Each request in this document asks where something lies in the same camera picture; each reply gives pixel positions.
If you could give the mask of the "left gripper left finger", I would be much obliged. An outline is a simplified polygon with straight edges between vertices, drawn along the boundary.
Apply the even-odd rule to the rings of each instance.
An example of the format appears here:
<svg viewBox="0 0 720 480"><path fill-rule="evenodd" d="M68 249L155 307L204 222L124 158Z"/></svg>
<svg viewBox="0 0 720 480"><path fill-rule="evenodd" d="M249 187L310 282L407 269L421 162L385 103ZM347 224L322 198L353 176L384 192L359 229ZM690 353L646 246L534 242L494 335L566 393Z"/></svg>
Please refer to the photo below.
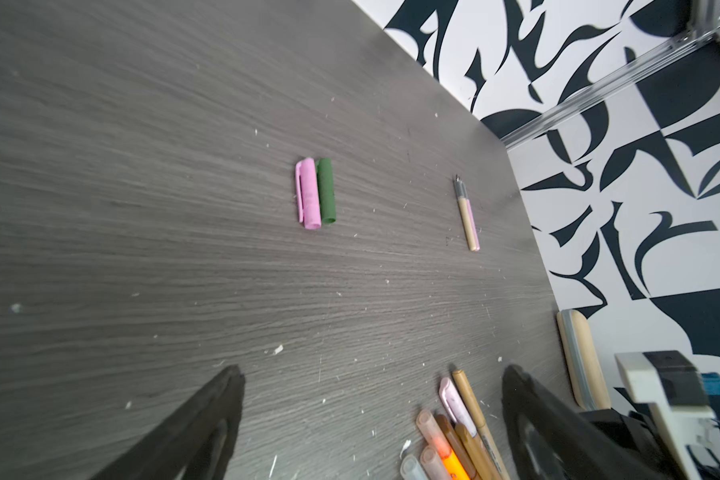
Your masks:
<svg viewBox="0 0 720 480"><path fill-rule="evenodd" d="M94 475L96 479L222 479L242 419L245 377L230 365Z"/></svg>

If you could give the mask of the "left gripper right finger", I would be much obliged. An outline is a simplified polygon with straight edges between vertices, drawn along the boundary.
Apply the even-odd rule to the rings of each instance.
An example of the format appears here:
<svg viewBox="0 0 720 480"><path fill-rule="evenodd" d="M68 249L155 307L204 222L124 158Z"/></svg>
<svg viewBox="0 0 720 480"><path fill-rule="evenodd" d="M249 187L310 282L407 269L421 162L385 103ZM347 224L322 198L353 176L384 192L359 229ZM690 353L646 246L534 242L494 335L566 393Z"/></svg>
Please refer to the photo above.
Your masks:
<svg viewBox="0 0 720 480"><path fill-rule="evenodd" d="M502 407L521 479L663 479L518 365L504 370Z"/></svg>

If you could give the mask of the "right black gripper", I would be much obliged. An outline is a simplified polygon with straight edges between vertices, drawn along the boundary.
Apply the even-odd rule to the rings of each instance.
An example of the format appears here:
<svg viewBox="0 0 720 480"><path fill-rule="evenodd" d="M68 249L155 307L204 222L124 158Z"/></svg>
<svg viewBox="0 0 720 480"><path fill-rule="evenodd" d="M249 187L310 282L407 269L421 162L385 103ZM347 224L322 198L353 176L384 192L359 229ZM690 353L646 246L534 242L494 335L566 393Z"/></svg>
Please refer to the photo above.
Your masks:
<svg viewBox="0 0 720 480"><path fill-rule="evenodd" d="M640 413L622 415L616 410L595 410L580 413L587 422L601 431L641 465L663 479L683 479L682 469L665 446L652 420Z"/></svg>

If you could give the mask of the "brown pen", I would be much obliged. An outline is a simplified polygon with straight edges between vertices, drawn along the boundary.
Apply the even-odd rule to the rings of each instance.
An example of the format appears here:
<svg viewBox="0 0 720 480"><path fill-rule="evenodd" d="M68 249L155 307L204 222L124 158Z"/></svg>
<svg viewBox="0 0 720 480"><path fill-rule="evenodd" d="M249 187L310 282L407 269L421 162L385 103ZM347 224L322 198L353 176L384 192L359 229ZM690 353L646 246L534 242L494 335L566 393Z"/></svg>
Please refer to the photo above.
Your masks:
<svg viewBox="0 0 720 480"><path fill-rule="evenodd" d="M452 373L452 377L461 398L464 401L473 422L475 423L478 434L493 461L495 470L502 479L510 480L510 475L506 469L494 438L487 426L479 401L474 394L465 372L463 370L456 370Z"/></svg>

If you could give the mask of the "pink pen body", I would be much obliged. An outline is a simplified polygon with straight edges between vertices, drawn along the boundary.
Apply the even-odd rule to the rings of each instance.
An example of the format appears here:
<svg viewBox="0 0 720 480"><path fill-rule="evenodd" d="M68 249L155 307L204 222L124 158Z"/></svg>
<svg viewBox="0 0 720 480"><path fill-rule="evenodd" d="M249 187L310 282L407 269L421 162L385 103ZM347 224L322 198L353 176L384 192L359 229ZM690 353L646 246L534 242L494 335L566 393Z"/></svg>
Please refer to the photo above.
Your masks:
<svg viewBox="0 0 720 480"><path fill-rule="evenodd" d="M471 202L469 199L465 200L465 205L466 205L466 210L467 210L467 215L468 215L468 225L470 227L470 233L469 233L469 238L471 241L470 250L476 252L476 251L480 250L480 243L479 243L478 231L477 231L477 228L475 225L473 210L472 210Z"/></svg>

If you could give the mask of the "green pen beige body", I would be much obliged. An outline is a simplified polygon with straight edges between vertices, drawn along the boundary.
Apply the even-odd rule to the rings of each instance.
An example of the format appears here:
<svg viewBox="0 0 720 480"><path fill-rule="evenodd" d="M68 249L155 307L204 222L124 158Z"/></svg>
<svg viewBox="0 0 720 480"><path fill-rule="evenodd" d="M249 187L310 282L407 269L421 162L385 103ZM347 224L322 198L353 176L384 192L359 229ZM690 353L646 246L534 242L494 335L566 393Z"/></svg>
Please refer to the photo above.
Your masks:
<svg viewBox="0 0 720 480"><path fill-rule="evenodd" d="M470 227L468 225L468 215L467 215L467 210L466 210L466 205L465 205L465 200L468 199L466 187L459 175L456 175L454 177L453 184L454 184L455 195L456 195L456 199L457 199L457 203L458 203L458 207L459 207L459 212L460 212L460 215L462 218L462 223L463 223L464 230L465 230L465 238L467 241L468 248L470 250L470 243L471 243L470 238L469 238Z"/></svg>

